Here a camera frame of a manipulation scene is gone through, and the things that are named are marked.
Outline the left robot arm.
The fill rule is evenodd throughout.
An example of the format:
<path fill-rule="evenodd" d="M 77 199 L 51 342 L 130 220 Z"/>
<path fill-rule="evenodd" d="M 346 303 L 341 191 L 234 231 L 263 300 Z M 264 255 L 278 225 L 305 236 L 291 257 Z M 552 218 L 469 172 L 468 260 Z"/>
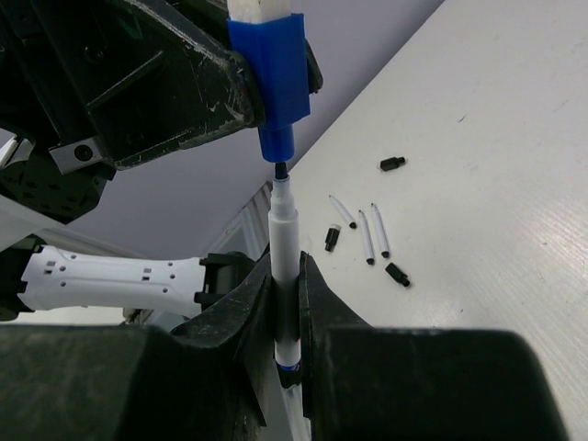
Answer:
<path fill-rule="evenodd" d="M 66 251 L 40 232 L 93 210 L 119 171 L 258 132 L 285 176 L 321 70 L 289 1 L 1 4 L 1 317 L 73 306 L 193 316 L 248 258 Z"/>

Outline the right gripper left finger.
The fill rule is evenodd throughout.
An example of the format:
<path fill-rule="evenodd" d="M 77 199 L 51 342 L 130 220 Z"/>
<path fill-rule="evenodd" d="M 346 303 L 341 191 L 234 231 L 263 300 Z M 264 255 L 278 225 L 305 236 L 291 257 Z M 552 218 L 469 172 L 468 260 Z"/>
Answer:
<path fill-rule="evenodd" d="M 270 264 L 168 333 L 1 330 L 4 440 L 255 440 L 273 367 Z"/>

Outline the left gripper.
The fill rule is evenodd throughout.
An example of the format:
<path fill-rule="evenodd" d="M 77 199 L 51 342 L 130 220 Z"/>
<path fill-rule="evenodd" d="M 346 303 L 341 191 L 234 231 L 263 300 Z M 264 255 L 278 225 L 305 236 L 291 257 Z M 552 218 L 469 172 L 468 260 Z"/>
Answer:
<path fill-rule="evenodd" d="M 4 1 L 1 120 L 64 175 L 123 170 L 266 119 L 224 1 Z"/>

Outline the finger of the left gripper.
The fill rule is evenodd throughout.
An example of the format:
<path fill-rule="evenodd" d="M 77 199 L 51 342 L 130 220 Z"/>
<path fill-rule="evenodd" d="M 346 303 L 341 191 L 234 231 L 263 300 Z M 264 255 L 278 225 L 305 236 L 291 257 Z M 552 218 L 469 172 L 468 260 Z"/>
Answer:
<path fill-rule="evenodd" d="M 323 76 L 318 61 L 309 43 L 306 44 L 309 94 L 317 94 L 323 87 Z"/>

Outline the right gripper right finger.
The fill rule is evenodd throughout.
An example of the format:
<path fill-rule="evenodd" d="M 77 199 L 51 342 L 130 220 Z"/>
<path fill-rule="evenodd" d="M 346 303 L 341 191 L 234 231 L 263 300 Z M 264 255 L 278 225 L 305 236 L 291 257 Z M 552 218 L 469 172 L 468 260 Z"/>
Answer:
<path fill-rule="evenodd" d="M 302 400 L 315 440 L 565 440 L 530 345 L 509 331 L 369 325 L 300 259 Z"/>

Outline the white pen black tip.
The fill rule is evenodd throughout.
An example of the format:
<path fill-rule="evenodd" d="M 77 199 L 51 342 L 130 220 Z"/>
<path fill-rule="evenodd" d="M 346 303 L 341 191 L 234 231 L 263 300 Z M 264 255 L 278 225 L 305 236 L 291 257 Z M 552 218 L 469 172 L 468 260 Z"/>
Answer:
<path fill-rule="evenodd" d="M 379 211 L 378 206 L 375 203 L 371 204 L 371 214 L 376 229 L 376 235 L 378 238 L 380 254 L 388 259 L 390 258 L 390 244 L 385 231 L 383 219 Z"/>

